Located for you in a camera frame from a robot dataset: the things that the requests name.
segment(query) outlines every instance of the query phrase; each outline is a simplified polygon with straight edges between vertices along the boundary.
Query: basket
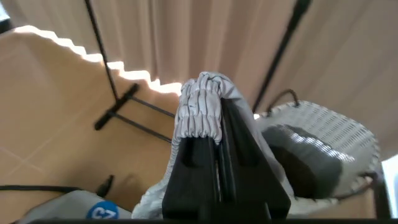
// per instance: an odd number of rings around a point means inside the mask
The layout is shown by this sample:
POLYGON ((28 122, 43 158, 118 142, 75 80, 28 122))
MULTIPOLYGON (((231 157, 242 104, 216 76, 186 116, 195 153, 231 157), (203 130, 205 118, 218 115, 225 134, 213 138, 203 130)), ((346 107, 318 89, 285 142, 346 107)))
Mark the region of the basket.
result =
POLYGON ((342 114, 315 103, 299 101, 293 90, 280 93, 269 105, 267 112, 260 114, 256 124, 262 132, 277 125, 301 128, 327 143, 334 151, 353 158, 342 162, 338 185, 330 197, 312 199, 290 195, 292 206, 289 215, 308 215, 333 206, 341 200, 365 192, 377 182, 379 147, 373 133, 342 114), (291 94, 294 102, 274 108, 286 94, 291 94))

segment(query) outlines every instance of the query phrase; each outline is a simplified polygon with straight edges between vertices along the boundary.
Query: basket handle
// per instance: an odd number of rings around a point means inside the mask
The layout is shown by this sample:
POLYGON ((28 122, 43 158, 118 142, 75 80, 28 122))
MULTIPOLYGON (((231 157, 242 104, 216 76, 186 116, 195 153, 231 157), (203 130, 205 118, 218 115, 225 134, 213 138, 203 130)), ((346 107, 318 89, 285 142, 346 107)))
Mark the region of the basket handle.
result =
POLYGON ((294 92, 292 89, 287 89, 287 90, 284 90, 284 91, 282 91, 281 93, 279 93, 279 94, 274 98, 274 100, 271 101, 270 105, 269 105, 268 108, 267 108, 267 117, 270 117, 270 116, 271 116, 272 108, 275 106, 275 104, 278 102, 278 100, 279 100, 282 96, 284 96, 284 95, 286 95, 286 94, 288 94, 288 93, 290 93, 290 94, 293 96, 294 103, 295 103, 294 106, 295 106, 295 107, 300 106, 299 99, 297 98, 296 92, 294 92))
POLYGON ((368 189, 374 188, 379 180, 379 175, 377 174, 377 172, 364 172, 362 174, 359 175, 360 177, 370 177, 372 178, 372 181, 370 183, 364 184, 362 187, 360 187, 359 189, 355 190, 354 192, 350 192, 347 194, 342 194, 342 195, 337 195, 334 196, 334 198, 337 198, 338 200, 344 200, 347 199, 349 197, 355 196, 355 195, 359 195, 364 193, 365 191, 367 191, 368 189))

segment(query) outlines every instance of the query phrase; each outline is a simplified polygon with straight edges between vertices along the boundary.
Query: tiled floor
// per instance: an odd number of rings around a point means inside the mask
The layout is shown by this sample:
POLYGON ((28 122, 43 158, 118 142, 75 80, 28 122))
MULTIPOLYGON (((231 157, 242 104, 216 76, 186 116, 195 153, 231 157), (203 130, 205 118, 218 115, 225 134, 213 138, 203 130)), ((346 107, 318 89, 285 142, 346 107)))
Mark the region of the tiled floor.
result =
MULTIPOLYGON (((34 34, 0 36, 0 184, 70 185, 94 190, 108 175, 116 182, 108 199, 132 210, 160 180, 170 145, 120 120, 101 131, 93 123, 113 103, 100 63, 34 34)), ((150 90, 137 97, 174 112, 175 94, 150 90)), ((122 93, 131 81, 117 79, 122 93)), ((135 102, 121 113, 171 137, 174 120, 135 102)), ((0 223, 58 194, 0 192, 0 223)), ((372 217, 371 194, 317 217, 372 217)))

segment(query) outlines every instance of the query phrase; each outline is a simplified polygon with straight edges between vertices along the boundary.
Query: beige curtain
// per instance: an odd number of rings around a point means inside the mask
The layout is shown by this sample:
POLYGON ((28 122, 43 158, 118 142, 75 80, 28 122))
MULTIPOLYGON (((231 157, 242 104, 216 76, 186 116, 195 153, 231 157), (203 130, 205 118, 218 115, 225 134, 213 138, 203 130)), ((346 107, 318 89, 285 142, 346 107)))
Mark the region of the beige curtain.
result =
MULTIPOLYGON (((147 70, 164 84, 204 70, 229 76, 250 104, 290 18, 294 0, 95 0, 110 62, 147 70)), ((17 26, 33 25, 95 53, 83 0, 5 0, 17 26)))
POLYGON ((364 124, 398 153, 398 1, 314 1, 267 90, 285 88, 364 124))

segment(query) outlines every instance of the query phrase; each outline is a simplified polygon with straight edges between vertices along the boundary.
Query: blue round sticker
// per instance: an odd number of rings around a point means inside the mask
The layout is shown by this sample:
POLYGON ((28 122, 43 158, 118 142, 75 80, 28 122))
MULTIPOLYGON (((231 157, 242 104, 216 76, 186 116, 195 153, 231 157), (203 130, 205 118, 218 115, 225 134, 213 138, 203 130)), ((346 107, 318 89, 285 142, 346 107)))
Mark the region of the blue round sticker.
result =
POLYGON ((86 219, 118 219, 118 206, 109 201, 96 203, 87 213, 86 219))

